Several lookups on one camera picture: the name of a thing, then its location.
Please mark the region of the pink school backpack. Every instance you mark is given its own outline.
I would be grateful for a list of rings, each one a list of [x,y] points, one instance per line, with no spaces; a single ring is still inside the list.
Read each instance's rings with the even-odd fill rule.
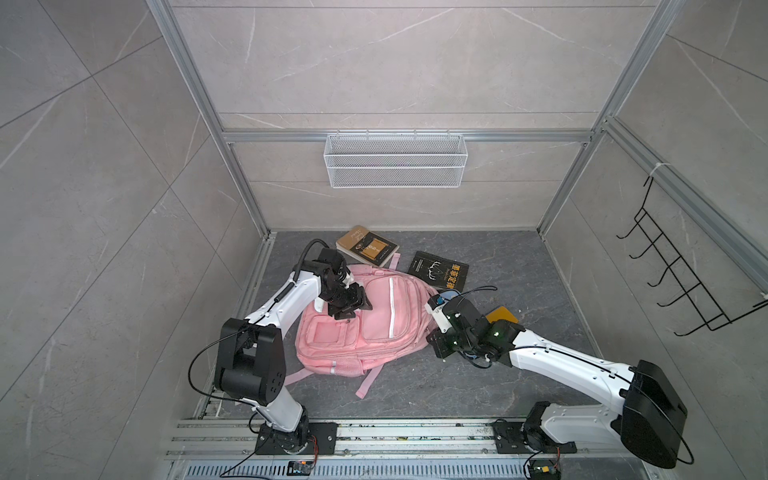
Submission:
[[[326,308],[308,306],[295,342],[303,369],[289,375],[286,385],[313,374],[362,376],[356,396],[363,399],[384,364],[427,346],[428,334],[437,328],[426,309],[435,288],[393,269],[353,264],[350,270],[372,308],[336,320]]]

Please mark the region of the black book yellow lettering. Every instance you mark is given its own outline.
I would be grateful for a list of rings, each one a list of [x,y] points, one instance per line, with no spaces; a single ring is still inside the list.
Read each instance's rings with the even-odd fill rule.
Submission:
[[[463,291],[469,265],[428,252],[417,251],[409,264],[407,273],[437,290]]]

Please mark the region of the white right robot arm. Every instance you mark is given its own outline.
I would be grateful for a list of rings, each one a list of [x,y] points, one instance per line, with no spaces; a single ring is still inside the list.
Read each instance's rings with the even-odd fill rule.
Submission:
[[[503,308],[491,320],[463,295],[437,294],[425,306],[436,322],[427,337],[437,357],[458,354],[488,369],[502,364],[557,381],[593,399],[564,406],[539,401],[520,427],[526,447],[540,453],[569,453],[581,443],[622,445],[661,469],[691,465],[683,431],[688,416],[664,371],[652,362],[611,362],[567,348],[523,327]]]

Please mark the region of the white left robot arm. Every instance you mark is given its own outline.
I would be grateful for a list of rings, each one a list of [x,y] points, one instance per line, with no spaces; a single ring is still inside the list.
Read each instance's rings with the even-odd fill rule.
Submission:
[[[364,287],[332,273],[303,270],[291,276],[262,307],[247,318],[225,322],[218,343],[215,387],[231,399],[254,407],[273,429],[301,429],[304,407],[287,388],[283,339],[316,299],[344,318],[369,310]]]

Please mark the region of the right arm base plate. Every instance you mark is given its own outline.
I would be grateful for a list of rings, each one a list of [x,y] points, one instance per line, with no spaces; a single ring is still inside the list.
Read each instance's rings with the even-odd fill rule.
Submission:
[[[497,419],[490,426],[499,454],[535,452],[574,454],[577,452],[574,442],[557,443],[548,437],[540,427],[529,426],[526,422]]]

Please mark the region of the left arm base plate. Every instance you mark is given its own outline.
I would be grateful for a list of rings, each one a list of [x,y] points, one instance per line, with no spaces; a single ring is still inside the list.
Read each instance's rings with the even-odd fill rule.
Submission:
[[[332,422],[299,424],[296,432],[282,432],[261,425],[256,445],[257,455],[332,455],[339,425]]]

